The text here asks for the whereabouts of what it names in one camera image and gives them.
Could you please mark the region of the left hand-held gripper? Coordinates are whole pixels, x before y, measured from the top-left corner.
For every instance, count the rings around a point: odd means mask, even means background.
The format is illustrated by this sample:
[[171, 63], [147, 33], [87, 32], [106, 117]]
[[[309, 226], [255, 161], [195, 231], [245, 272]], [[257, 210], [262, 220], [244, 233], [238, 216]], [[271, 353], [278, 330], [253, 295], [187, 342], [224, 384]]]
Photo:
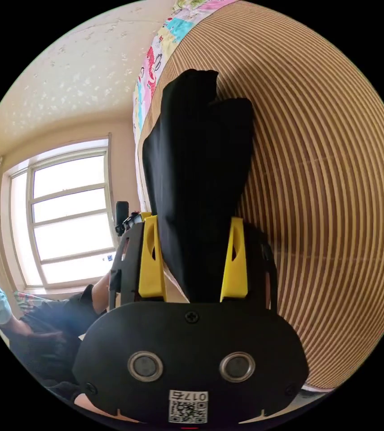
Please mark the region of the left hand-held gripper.
[[140, 212], [132, 212], [131, 215], [124, 220], [121, 219], [122, 217], [123, 216], [121, 214], [116, 215], [115, 231], [118, 237], [121, 237], [125, 231], [131, 229], [133, 225], [142, 222]]

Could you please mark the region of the person's right hand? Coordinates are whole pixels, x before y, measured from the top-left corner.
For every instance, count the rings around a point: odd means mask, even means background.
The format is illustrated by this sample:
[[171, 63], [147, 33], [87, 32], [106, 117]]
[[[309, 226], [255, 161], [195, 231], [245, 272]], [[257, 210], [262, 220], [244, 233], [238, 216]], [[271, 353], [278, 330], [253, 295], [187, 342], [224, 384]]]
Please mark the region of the person's right hand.
[[83, 408], [89, 411], [95, 411], [95, 406], [92, 404], [92, 402], [88, 399], [88, 397], [84, 393], [79, 394], [75, 398], [74, 404], [80, 408]]

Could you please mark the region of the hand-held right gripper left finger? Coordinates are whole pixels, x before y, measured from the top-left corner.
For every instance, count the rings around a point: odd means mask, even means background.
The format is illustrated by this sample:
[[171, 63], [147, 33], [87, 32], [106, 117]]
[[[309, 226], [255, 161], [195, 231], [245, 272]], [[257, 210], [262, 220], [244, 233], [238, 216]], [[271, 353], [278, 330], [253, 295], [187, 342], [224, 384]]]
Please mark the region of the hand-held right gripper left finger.
[[166, 301], [163, 257], [156, 215], [142, 215], [143, 235], [138, 293], [143, 300]]

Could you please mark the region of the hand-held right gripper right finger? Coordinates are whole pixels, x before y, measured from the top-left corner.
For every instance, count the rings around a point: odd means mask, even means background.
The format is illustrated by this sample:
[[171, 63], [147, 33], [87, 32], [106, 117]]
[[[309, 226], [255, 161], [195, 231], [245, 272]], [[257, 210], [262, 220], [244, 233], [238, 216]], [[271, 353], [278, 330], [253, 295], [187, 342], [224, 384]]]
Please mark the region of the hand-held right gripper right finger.
[[247, 294], [248, 282], [244, 225], [241, 218], [232, 217], [220, 301], [244, 299]]

